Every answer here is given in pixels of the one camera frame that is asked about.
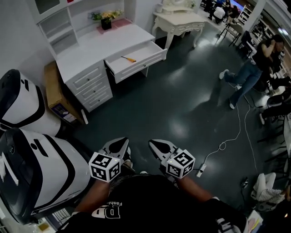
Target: open drawer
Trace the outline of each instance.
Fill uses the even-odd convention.
[[[167,49],[161,49],[152,41],[148,41],[108,57],[105,62],[119,83],[125,78],[161,61],[166,56]],[[131,62],[121,56],[136,60]]]

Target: pink mat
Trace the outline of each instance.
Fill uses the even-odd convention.
[[[126,19],[121,19],[121,20],[116,20],[114,22],[111,22],[111,29],[108,29],[108,30],[103,30],[103,28],[101,26],[97,27],[97,30],[101,33],[101,34],[104,34],[105,32],[108,32],[108,31],[112,31],[112,30],[116,30],[120,27],[123,27],[123,26],[126,26],[126,25],[129,25],[131,24],[132,22],[126,20]]]

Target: white cloth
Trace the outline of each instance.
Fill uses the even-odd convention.
[[[221,7],[217,7],[213,13],[213,15],[215,15],[219,19],[222,19],[225,14],[226,13],[224,9],[222,9]]]
[[[275,173],[260,174],[254,186],[256,191],[256,199],[259,202],[270,202],[279,204],[284,200],[284,195],[281,195],[282,190],[273,189],[276,179]]]

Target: potted flower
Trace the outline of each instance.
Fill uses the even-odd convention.
[[[115,11],[106,11],[103,13],[91,13],[92,20],[101,20],[101,26],[103,30],[107,30],[111,28],[111,20],[116,19],[123,13],[122,10],[115,10]]]

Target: plug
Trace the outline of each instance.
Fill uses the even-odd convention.
[[[196,173],[196,177],[200,177],[202,175],[202,173],[204,172],[205,168],[206,168],[206,164],[205,163],[201,164],[198,172]]]

